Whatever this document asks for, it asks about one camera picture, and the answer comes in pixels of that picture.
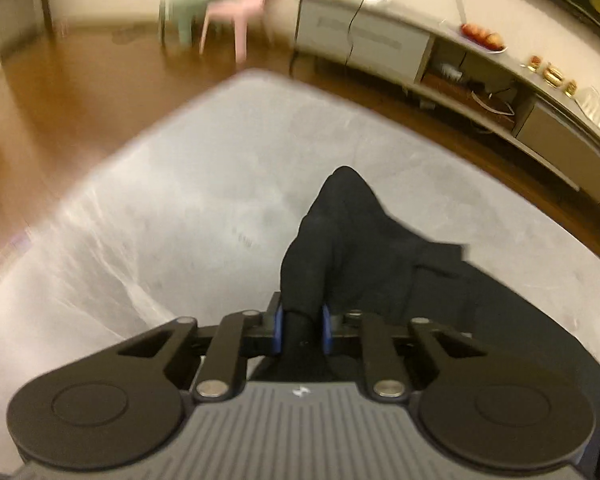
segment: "tv stand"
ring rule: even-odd
[[[490,53],[448,23],[391,0],[358,10],[361,1],[300,0],[290,72],[298,55],[307,53],[400,84],[500,136],[600,204],[600,130],[574,100],[506,52]],[[427,84],[436,56],[453,60],[461,54],[463,60],[470,55],[486,79],[513,82],[510,125]]]

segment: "cabinet drawer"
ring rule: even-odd
[[[429,38],[419,28],[361,11],[351,27],[349,63],[397,83],[413,83]]]
[[[344,62],[351,48],[347,30],[355,9],[302,0],[296,47]]]
[[[576,126],[536,101],[520,128],[518,140],[600,202],[600,155],[583,135]]]

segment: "plastic chair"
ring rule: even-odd
[[[206,11],[206,6],[210,0],[170,0],[167,14],[167,1],[160,1],[160,10],[158,12],[158,32],[160,42],[164,45],[164,25],[165,20],[178,22],[178,35],[180,43],[191,45],[191,23],[202,18]]]
[[[270,34],[264,23],[265,0],[238,0],[236,2],[213,2],[206,7],[205,24],[200,39],[200,54],[205,49],[206,32],[210,20],[228,20],[234,22],[235,29],[235,62],[242,63],[247,57],[247,21],[259,16],[262,27],[270,40]]]

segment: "circular pad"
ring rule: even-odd
[[[573,385],[533,364],[456,359],[424,390],[420,420],[443,448],[489,469],[532,471],[573,459],[594,416]]]
[[[99,426],[122,415],[126,403],[126,393],[110,384],[77,384],[58,394],[53,411],[73,426]]]
[[[178,429],[180,393],[161,370],[141,358],[109,359],[68,365],[15,394],[7,425],[23,456],[103,470],[151,454]]]

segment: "green plastic chair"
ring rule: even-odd
[[[206,4],[211,0],[160,0],[158,12],[158,34],[164,45],[165,21],[178,23],[178,35],[182,45],[190,46],[191,23],[197,19],[203,20]]]

